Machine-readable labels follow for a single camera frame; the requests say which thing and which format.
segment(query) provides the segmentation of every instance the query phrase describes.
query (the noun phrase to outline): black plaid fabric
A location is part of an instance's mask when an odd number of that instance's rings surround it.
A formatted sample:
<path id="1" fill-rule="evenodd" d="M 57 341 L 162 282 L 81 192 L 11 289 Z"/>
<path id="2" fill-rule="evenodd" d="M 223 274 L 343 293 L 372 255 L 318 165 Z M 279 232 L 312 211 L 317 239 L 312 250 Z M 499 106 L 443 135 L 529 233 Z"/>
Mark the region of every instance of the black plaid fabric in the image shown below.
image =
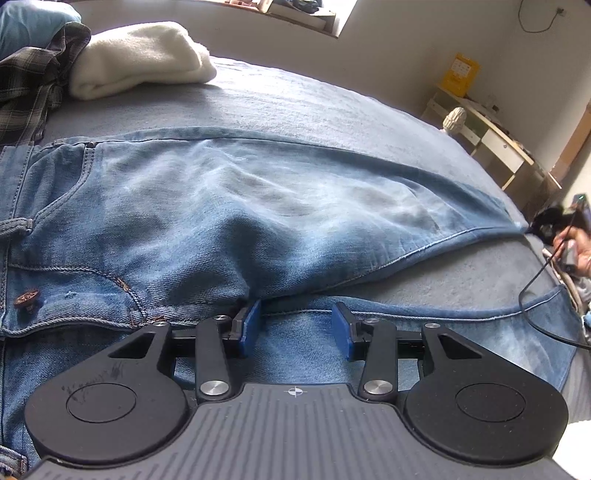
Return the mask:
<path id="1" fill-rule="evenodd" d="M 89 40 L 87 26 L 70 22 L 47 48 L 21 48 L 0 61 L 0 147 L 41 139 L 47 112 L 60 106 L 70 69 Z"/>

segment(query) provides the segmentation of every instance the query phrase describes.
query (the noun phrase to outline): blue denim jeans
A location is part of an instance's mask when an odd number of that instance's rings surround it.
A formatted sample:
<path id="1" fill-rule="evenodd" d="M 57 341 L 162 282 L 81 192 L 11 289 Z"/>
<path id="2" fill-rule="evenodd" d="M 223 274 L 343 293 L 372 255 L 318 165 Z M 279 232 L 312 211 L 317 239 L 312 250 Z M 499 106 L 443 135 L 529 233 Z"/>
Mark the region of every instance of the blue denim jeans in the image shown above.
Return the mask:
<path id="1" fill-rule="evenodd" d="M 190 326 L 238 300 L 263 299 L 268 330 L 250 365 L 233 366 L 237 374 L 354 381 L 359 365 L 344 364 L 329 335 L 334 299 L 319 292 L 521 234 L 499 200 L 442 176 L 222 128 L 6 147 L 0 178 L 2 444 L 31 463 L 22 409 L 33 389 L 125 332 L 156 320 Z M 13 306 L 33 289 L 40 292 L 34 308 Z M 346 303 L 408 329 L 441 318 L 556 386 L 573 353 L 540 338 L 514 310 Z M 561 290 L 530 306 L 542 325 L 556 309 L 561 328 L 576 335 Z M 192 381 L 186 362 L 177 376 Z M 401 371 L 403 385 L 414 378 Z"/>

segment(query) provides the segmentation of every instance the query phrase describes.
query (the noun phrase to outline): bed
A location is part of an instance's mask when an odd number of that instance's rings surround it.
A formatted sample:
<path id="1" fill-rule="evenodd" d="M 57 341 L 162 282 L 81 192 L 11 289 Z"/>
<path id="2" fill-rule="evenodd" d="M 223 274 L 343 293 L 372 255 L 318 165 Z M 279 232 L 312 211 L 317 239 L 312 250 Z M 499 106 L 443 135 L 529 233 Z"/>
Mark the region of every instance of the bed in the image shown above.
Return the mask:
<path id="1" fill-rule="evenodd" d="M 376 100 L 282 70 L 214 59 L 217 78 L 208 85 L 142 85 L 94 100 L 66 100 L 50 115 L 43 142 L 74 136 L 98 137 L 159 127 L 224 126 L 286 135 L 423 168 L 464 182 L 501 199 L 514 221 L 524 219 L 477 162 L 441 134 L 420 155 L 405 155 L 392 141 L 400 115 Z M 421 124 L 433 133 L 433 127 Z M 336 295 L 399 305 L 450 309 L 513 306 L 540 268 L 535 240 L 485 241 L 415 265 L 393 278 L 333 290 Z M 556 285 L 544 273 L 532 285 L 538 296 Z M 591 419 L 591 358 L 578 351 L 563 395 L 570 421 Z"/>

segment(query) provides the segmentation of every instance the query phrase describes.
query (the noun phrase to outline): black cable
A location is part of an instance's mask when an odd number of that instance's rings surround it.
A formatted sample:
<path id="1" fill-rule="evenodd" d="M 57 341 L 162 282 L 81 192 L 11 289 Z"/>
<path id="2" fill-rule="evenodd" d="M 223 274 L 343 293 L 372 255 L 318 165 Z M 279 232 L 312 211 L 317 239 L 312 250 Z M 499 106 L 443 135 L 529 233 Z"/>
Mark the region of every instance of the black cable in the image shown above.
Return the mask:
<path id="1" fill-rule="evenodd" d="M 547 335 L 550 338 L 552 338 L 552 339 L 554 339 L 554 340 L 556 340 L 558 342 L 566 343 L 568 345 L 575 346 L 575 347 L 578 347 L 578 348 L 583 348 L 585 350 L 591 350 L 591 345 L 587 345 L 586 343 L 580 343 L 580 342 L 576 342 L 575 340 L 570 340 L 568 338 L 561 337 L 560 335 L 556 335 L 555 333 L 549 332 L 548 330 L 543 329 L 541 326 L 535 324 L 530 319 L 530 316 L 528 315 L 527 310 L 523 306 L 523 296 L 527 292 L 527 289 L 535 281 L 535 279 L 538 278 L 541 275 L 541 273 L 545 270 L 545 268 L 548 266 L 548 264 L 556 256 L 556 253 L 560 250 L 560 247 L 562 247 L 562 245 L 564 244 L 564 242 L 566 242 L 567 237 L 568 237 L 569 232 L 570 232 L 570 229 L 573 226 L 573 221 L 574 221 L 574 215 L 570 219 L 570 224 L 569 224 L 568 230 L 566 231 L 566 235 L 564 236 L 563 240 L 560 242 L 560 245 L 554 250 L 554 253 L 552 253 L 552 255 L 550 256 L 550 258 L 548 260 L 546 260 L 546 263 L 544 264 L 544 266 L 542 266 L 542 268 L 540 268 L 539 272 L 534 275 L 534 278 L 532 278 L 529 281 L 529 283 L 525 287 L 523 287 L 523 290 L 521 290 L 519 292 L 519 295 L 517 297 L 517 300 L 519 302 L 519 308 L 521 309 L 521 314 L 525 317 L 525 319 L 527 320 L 527 323 L 529 323 L 533 328 L 535 328 L 536 330 L 538 330 L 538 332 L 543 333 L 544 335 Z"/>
<path id="2" fill-rule="evenodd" d="M 523 1 L 524 0 L 521 0 L 521 3 L 519 4 L 519 11 L 517 12 L 517 19 L 519 20 L 519 25 L 521 26 L 521 29 L 525 33 L 544 33 L 552 28 L 552 24 L 554 23 L 554 20 L 556 20 L 556 17 L 558 16 L 558 11 L 552 17 L 552 21 L 550 22 L 550 25 L 548 25 L 548 28 L 545 28 L 543 30 L 526 30 L 525 27 L 523 26 L 523 22 L 521 21 L 521 8 L 523 7 Z"/>

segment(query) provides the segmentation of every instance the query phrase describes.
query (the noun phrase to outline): hand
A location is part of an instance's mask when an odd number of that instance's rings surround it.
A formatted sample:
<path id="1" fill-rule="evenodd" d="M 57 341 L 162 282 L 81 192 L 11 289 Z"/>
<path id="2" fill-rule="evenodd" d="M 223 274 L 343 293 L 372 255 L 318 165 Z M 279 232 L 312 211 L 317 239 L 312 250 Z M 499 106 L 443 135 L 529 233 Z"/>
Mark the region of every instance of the hand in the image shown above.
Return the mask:
<path id="1" fill-rule="evenodd" d="M 576 274 L 579 277 L 591 276 L 591 238 L 587 233 L 580 229 L 572 226 L 565 228 L 554 238 L 554 250 L 557 251 L 556 258 L 560 258 L 566 247 L 566 242 L 562 245 L 562 241 L 574 240 L 577 246 L 577 253 L 579 255 L 577 259 L 577 271 Z"/>

